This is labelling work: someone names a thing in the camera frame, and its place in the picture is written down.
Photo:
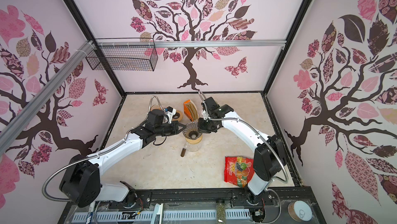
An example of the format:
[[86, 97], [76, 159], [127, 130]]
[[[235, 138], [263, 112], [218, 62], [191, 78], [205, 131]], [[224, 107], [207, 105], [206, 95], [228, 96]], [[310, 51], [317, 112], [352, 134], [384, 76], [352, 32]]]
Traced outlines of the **clear glass dripper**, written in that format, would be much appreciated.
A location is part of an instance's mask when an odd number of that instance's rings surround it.
[[190, 122], [186, 124], [186, 129], [183, 131], [183, 135], [185, 136], [185, 138], [191, 137], [193, 139], [201, 136], [202, 133], [199, 131], [198, 123]]

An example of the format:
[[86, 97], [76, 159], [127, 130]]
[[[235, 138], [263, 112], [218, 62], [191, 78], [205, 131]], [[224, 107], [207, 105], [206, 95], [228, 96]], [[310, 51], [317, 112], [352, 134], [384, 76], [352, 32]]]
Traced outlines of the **wooden ring dripper holder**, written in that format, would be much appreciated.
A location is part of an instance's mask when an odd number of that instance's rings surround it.
[[191, 145], [195, 145], [195, 144], [200, 143], [202, 141], [202, 139], [203, 139], [203, 136], [196, 137], [195, 139], [188, 137], [188, 138], [186, 138], [186, 141]]

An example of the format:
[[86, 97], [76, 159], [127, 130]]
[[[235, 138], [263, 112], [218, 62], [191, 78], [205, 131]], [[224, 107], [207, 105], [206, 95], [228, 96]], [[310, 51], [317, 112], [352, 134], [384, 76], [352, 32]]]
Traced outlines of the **clear glass server jug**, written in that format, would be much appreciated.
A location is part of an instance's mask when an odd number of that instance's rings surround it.
[[181, 157], [184, 157], [187, 152], [197, 152], [201, 148], [201, 143], [191, 144], [186, 142], [181, 151]]

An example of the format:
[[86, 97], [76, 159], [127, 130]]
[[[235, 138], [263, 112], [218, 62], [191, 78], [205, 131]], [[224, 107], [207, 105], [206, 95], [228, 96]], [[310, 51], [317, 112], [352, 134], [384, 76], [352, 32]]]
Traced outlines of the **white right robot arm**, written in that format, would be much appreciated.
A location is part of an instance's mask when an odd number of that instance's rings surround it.
[[233, 132], [254, 153], [252, 179], [248, 191], [258, 196], [267, 191], [274, 181], [289, 182], [285, 169], [285, 149], [277, 136], [269, 136], [243, 120], [229, 105], [220, 106], [212, 97], [200, 96], [203, 116], [198, 120], [199, 131], [216, 133], [221, 128]]

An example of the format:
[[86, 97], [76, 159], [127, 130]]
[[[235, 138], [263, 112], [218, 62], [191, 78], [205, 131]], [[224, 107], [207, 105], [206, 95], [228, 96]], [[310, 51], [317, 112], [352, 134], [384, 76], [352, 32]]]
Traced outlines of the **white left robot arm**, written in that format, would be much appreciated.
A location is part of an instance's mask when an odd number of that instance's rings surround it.
[[157, 137], [180, 134], [186, 126], [173, 120], [162, 110], [150, 111], [138, 127], [127, 132], [125, 139], [91, 157], [77, 155], [70, 161], [60, 183], [60, 191], [78, 207], [93, 202], [119, 202], [124, 207], [133, 207], [137, 195], [135, 189], [121, 181], [116, 185], [102, 182], [101, 177], [125, 157], [155, 142]]

